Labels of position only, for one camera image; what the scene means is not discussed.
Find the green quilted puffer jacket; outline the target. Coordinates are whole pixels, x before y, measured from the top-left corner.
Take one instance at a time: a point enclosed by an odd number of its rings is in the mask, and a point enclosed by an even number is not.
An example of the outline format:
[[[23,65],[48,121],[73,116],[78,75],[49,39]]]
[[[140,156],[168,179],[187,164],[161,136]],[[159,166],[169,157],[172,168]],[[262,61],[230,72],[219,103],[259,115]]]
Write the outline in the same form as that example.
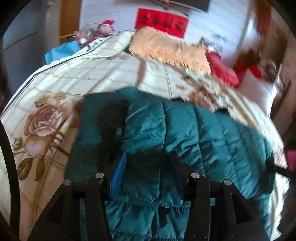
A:
[[[134,87],[88,94],[64,177],[79,182],[102,172],[116,151],[117,128],[122,128],[127,165],[119,194],[106,203],[114,240],[183,240],[190,203],[178,196],[165,159],[173,151],[209,180],[231,180],[270,233],[275,176],[266,165],[274,155],[257,130],[225,113]]]

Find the magenta blanket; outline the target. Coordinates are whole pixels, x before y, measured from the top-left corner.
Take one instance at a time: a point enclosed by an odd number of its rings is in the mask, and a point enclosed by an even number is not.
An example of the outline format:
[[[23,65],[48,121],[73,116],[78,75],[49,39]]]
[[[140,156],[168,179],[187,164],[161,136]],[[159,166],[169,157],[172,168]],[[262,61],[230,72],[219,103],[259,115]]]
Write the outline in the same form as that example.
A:
[[[290,171],[296,171],[296,150],[287,150],[285,152],[288,169]]]

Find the white pillow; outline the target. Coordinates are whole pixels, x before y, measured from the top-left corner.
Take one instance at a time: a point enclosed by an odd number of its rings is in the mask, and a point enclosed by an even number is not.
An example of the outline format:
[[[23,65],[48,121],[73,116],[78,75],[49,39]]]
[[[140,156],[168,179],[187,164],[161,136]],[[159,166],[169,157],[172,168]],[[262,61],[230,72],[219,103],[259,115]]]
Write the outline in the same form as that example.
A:
[[[238,87],[238,91],[255,102],[268,117],[270,117],[277,90],[276,84],[255,77],[249,69]]]

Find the cream floral checked bedspread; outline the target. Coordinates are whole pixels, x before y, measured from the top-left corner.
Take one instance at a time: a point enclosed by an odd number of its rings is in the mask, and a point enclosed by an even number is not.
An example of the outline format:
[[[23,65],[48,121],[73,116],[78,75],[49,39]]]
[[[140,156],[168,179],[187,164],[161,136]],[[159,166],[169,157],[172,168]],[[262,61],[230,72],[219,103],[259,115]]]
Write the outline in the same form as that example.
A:
[[[29,238],[47,203],[66,179],[83,99],[88,94],[134,87],[166,100],[225,113],[268,140],[274,155],[271,164],[287,166],[282,139],[255,102],[211,73],[132,54],[129,47],[135,34],[120,32],[86,54],[41,67],[23,83],[1,115],[20,197],[20,240]],[[274,176],[267,233],[271,240],[280,237],[278,226],[288,189],[287,178]]]

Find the red ruffled pillow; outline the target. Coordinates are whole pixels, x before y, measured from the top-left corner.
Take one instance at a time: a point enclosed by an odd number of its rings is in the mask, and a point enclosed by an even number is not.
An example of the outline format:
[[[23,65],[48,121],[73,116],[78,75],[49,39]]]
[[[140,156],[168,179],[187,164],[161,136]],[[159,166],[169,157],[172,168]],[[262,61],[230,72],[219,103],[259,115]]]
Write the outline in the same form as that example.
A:
[[[218,53],[207,52],[206,58],[213,75],[234,88],[239,86],[240,82],[235,71],[222,62],[222,58]]]

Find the blue bag beside bed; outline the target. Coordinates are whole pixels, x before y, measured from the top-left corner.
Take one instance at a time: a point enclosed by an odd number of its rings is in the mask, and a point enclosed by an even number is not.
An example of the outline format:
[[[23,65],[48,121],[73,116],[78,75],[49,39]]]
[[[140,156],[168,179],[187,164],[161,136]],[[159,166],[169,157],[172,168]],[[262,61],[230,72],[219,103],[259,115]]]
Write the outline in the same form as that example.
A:
[[[51,63],[55,60],[71,56],[79,51],[79,45],[76,40],[64,43],[59,47],[51,49],[48,53],[44,55],[45,62]]]

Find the yellow fringed pillow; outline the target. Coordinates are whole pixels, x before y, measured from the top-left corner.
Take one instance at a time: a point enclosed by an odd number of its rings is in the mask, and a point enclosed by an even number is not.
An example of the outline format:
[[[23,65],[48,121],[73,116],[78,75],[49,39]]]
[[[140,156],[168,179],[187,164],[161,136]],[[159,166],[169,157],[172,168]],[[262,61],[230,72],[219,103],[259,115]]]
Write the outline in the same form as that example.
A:
[[[172,66],[211,73],[205,46],[172,39],[167,33],[152,27],[144,27],[137,31],[132,38],[129,51],[134,55],[150,57]]]

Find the plush pig red hat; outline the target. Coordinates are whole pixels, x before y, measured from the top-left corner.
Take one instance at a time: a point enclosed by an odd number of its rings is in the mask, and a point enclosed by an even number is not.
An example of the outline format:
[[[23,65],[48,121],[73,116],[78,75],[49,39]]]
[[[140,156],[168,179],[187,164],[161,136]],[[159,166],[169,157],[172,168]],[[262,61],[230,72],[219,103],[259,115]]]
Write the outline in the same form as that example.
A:
[[[95,32],[94,36],[95,37],[108,37],[114,33],[114,20],[105,20],[102,23],[100,23]]]

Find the red Chinese character banner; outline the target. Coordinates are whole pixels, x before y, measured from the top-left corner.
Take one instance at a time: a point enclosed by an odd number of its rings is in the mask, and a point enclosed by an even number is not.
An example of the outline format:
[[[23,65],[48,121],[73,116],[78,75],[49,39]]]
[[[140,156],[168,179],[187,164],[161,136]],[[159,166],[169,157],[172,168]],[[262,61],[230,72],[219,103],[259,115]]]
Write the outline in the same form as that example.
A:
[[[189,19],[152,9],[138,9],[134,28],[152,27],[168,35],[184,38]]]

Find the wall mounted black television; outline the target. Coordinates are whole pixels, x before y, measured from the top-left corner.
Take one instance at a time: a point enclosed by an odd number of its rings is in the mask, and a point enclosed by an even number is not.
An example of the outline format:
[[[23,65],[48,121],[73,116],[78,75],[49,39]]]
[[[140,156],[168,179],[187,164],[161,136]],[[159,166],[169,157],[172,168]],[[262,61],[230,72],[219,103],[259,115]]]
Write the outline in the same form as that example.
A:
[[[183,0],[183,1],[150,1],[153,4],[161,6],[163,9],[175,9],[174,6],[181,6],[183,8],[192,9],[195,11],[207,12],[210,6],[210,0]]]

